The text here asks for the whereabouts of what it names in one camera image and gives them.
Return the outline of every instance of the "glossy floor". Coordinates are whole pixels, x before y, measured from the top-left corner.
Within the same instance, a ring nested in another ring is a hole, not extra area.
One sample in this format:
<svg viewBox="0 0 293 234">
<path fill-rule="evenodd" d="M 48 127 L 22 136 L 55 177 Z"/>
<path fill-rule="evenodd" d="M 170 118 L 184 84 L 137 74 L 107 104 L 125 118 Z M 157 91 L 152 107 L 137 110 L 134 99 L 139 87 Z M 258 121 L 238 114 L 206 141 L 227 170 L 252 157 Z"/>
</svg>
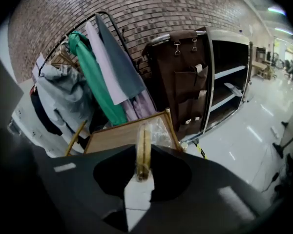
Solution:
<svg viewBox="0 0 293 234">
<path fill-rule="evenodd" d="M 276 70 L 275 74 L 273 80 L 252 78 L 250 101 L 202 136 L 199 143 L 209 160 L 225 166 L 259 191 L 265 190 L 273 175 L 284 168 L 284 159 L 272 143 L 280 143 L 284 132 L 281 122 L 293 113 L 293 83 L 283 71 Z M 189 145 L 187 153 L 202 157 L 194 144 Z M 263 195 L 270 199 L 273 188 L 274 184 Z"/>
</svg>

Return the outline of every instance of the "wooden board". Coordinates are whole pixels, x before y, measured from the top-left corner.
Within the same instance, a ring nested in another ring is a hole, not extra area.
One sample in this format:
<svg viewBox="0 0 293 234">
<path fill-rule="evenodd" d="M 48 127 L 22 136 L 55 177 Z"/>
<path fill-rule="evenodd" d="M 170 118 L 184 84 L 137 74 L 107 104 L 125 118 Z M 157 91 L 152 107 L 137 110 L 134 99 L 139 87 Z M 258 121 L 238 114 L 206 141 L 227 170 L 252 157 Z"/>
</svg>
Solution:
<svg viewBox="0 0 293 234">
<path fill-rule="evenodd" d="M 168 133 L 170 134 L 170 138 L 173 143 L 172 148 L 178 150 L 179 144 L 176 143 L 177 140 L 173 136 L 174 133 L 172 133 L 170 130 L 171 128 L 169 127 L 169 122 L 167 120 L 167 113 L 161 112 L 148 118 L 131 121 L 120 126 L 94 132 L 88 142 L 85 153 L 89 154 L 120 146 L 130 144 L 134 145 L 137 142 L 137 134 L 140 125 L 143 123 L 147 123 L 148 121 L 154 120 L 158 117 L 162 119 Z"/>
</svg>

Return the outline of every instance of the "black cable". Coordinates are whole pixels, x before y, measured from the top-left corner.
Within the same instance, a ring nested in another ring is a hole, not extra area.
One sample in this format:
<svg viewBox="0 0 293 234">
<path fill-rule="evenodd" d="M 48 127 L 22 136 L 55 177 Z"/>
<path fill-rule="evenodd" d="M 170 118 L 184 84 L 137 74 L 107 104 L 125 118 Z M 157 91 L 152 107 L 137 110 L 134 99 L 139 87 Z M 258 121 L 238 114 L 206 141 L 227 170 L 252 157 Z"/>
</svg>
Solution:
<svg viewBox="0 0 293 234">
<path fill-rule="evenodd" d="M 267 191 L 269 189 L 269 187 L 272 185 L 272 183 L 274 183 L 277 180 L 278 177 L 279 177 L 279 173 L 275 173 L 275 175 L 272 177 L 272 181 L 269 183 L 268 187 L 261 192 L 264 193 L 265 191 Z"/>
</svg>

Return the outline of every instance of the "metal hook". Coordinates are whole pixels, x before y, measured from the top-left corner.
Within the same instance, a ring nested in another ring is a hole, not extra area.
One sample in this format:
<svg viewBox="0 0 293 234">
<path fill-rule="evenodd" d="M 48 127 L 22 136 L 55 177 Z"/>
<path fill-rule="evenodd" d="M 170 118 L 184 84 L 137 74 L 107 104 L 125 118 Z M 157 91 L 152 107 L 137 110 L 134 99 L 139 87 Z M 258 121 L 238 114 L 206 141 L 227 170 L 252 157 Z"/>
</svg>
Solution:
<svg viewBox="0 0 293 234">
<path fill-rule="evenodd" d="M 180 55 L 180 51 L 179 51 L 180 42 L 174 42 L 174 45 L 176 46 L 175 56 L 178 56 Z"/>
<path fill-rule="evenodd" d="M 193 41 L 193 48 L 192 48 L 192 51 L 195 52 L 195 51 L 197 51 L 197 47 L 196 47 L 197 39 L 196 39 L 196 38 L 192 38 L 192 41 Z"/>
</svg>

